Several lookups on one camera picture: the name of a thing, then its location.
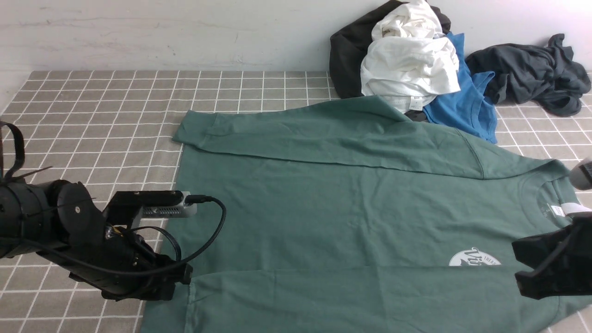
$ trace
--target black garment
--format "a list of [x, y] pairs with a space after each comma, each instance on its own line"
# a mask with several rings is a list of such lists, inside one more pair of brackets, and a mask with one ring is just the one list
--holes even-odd
[[[331, 36], [329, 75], [335, 91], [341, 98], [362, 96], [360, 67], [372, 43], [372, 28], [385, 16], [405, 2], [390, 0], [386, 4], [358, 18]], [[450, 32], [450, 19], [432, 6], [445, 34]]]
[[549, 39], [548, 47], [501, 44], [466, 58], [471, 73], [493, 71], [485, 95], [494, 104], [504, 100], [535, 100], [550, 113], [568, 117], [580, 112], [580, 98], [590, 91], [584, 67], [572, 61], [571, 46], [563, 46], [564, 34]]

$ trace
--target strap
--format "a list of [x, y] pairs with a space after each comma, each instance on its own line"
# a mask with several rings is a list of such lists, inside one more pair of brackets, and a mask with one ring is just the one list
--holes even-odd
[[7, 173], [4, 175], [4, 152], [2, 150], [2, 132], [0, 131], [0, 180], [10, 179], [15, 172], [17, 172], [25, 164], [25, 140], [22, 137], [21, 130], [17, 126], [11, 123], [6, 123], [0, 120], [0, 129], [2, 127], [8, 127], [12, 132], [14, 138], [14, 164]]

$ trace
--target blue t-shirt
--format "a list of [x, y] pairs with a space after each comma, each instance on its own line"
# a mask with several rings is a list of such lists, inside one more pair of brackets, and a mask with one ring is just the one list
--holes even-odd
[[465, 63], [465, 35], [446, 35], [456, 48], [458, 56], [458, 84], [461, 90], [451, 94], [440, 95], [423, 108], [428, 121], [455, 127], [491, 143], [496, 140], [496, 109], [483, 93], [494, 72], [476, 73]]

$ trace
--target white wall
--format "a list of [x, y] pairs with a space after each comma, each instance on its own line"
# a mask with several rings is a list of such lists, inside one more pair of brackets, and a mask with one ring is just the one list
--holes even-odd
[[[0, 71], [326, 70], [329, 36], [385, 0], [0, 0]], [[588, 0], [431, 0], [467, 52], [567, 34], [592, 69]]]

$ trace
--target crumpled cloth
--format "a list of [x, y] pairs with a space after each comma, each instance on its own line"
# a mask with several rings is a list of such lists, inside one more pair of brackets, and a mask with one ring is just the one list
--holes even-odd
[[404, 113], [412, 96], [425, 106], [437, 95], [460, 91], [456, 50], [443, 36], [425, 0], [397, 7], [372, 29], [360, 71], [362, 94], [380, 95]]
[[564, 34], [556, 34], [546, 47], [490, 46], [469, 55], [466, 64], [471, 73], [496, 73], [485, 90], [485, 96], [495, 104], [534, 100], [556, 116], [573, 116], [581, 110], [582, 95], [590, 91], [590, 78], [584, 67], [573, 61], [571, 46], [563, 46], [564, 38]]

